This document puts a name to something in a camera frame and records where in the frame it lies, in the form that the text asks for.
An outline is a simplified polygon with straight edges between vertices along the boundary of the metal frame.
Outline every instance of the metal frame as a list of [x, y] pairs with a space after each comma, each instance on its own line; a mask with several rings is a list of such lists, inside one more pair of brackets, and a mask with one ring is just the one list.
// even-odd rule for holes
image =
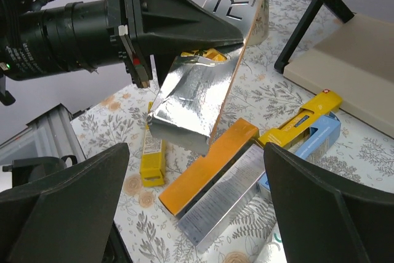
[[347, 23], [354, 17], [354, 13], [346, 6], [342, 0], [312, 0], [308, 9], [305, 11], [293, 34], [287, 41], [284, 49], [275, 62], [275, 70], [279, 73], [284, 72], [284, 67], [289, 63], [291, 55], [299, 45], [305, 32], [308, 30], [313, 19], [316, 17], [322, 5], [325, 5], [339, 20]]

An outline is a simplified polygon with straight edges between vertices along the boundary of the box label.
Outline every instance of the box label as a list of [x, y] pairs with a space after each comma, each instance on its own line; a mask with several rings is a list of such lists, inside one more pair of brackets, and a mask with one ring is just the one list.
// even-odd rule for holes
[[329, 149], [329, 138], [326, 138], [326, 140], [324, 140], [324, 142], [319, 146], [319, 148], [317, 148], [314, 152], [312, 152], [307, 157], [306, 161], [308, 161], [309, 163], [316, 164], [323, 157], [323, 155], [327, 152], [328, 149]]
[[152, 136], [149, 129], [145, 131], [143, 154], [153, 154], [161, 152], [161, 139]]
[[259, 184], [267, 190], [271, 191], [270, 184], [268, 183], [267, 173], [264, 173], [264, 175], [261, 177], [261, 179], [259, 180]]
[[309, 118], [309, 115], [305, 115], [303, 118], [300, 119], [298, 123], [294, 125], [294, 127], [300, 126], [305, 120]]

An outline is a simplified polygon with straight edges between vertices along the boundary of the blue box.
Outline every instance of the blue box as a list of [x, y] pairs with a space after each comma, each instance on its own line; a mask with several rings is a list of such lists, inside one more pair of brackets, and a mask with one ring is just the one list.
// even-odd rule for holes
[[[340, 134], [340, 121], [333, 112], [320, 116], [309, 127], [309, 137], [295, 152], [299, 158], [316, 164], [320, 158], [334, 145]], [[259, 187], [264, 198], [271, 200], [271, 190], [267, 173], [259, 180]]]

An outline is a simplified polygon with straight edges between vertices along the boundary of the foil package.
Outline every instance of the foil package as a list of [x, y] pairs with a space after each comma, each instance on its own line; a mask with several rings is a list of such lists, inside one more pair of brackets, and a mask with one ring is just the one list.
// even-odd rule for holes
[[206, 10], [240, 29], [243, 45], [217, 49], [224, 60], [198, 55], [179, 55], [175, 59], [148, 115], [154, 137], [207, 155], [262, 3], [206, 0]]

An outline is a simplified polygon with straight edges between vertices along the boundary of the beige shelf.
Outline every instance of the beige shelf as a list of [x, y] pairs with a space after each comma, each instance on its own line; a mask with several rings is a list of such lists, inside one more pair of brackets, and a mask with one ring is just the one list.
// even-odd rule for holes
[[313, 93], [331, 89], [342, 109], [394, 137], [394, 24], [360, 14], [284, 69]]

